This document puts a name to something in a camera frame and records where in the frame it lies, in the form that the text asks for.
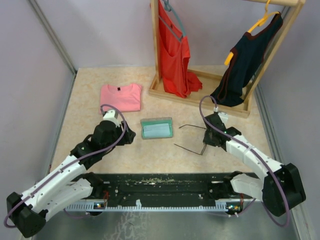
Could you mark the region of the light blue cleaning cloth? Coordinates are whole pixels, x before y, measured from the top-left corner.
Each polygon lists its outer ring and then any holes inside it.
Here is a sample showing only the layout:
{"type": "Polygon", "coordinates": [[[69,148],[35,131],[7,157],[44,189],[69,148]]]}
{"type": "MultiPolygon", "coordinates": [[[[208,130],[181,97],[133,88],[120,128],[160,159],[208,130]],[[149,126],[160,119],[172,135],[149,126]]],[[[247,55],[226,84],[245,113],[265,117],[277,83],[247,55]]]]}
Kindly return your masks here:
{"type": "Polygon", "coordinates": [[[158,123],[143,127],[143,135],[146,138],[166,138],[171,136],[170,125],[168,123],[158,123]]]}

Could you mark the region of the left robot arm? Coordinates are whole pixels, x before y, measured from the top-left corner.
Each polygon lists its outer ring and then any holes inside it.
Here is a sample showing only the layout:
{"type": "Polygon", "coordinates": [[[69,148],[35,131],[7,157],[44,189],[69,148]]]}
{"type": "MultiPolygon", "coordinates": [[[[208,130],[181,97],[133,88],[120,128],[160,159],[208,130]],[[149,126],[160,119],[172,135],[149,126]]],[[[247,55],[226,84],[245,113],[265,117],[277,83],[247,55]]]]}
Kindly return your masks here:
{"type": "Polygon", "coordinates": [[[25,238],[36,235],[57,213],[81,199],[101,197],[103,181],[87,172],[115,147],[129,145],[136,133],[126,121],[103,120],[65,160],[31,188],[6,198],[6,228],[17,228],[25,238]]]}

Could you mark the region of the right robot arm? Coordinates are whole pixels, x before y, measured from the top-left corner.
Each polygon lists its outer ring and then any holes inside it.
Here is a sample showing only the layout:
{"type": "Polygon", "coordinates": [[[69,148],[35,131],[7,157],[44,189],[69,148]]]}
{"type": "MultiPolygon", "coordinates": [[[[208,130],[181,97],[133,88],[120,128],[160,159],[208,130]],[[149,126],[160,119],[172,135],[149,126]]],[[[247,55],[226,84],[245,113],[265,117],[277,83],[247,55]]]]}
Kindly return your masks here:
{"type": "Polygon", "coordinates": [[[221,114],[215,112],[203,119],[206,131],[203,142],[220,147],[249,167],[255,177],[235,171],[224,178],[223,192],[229,198],[245,194],[263,203],[274,216],[280,217],[306,200],[298,168],[268,157],[250,144],[234,127],[226,128],[221,114]]]}

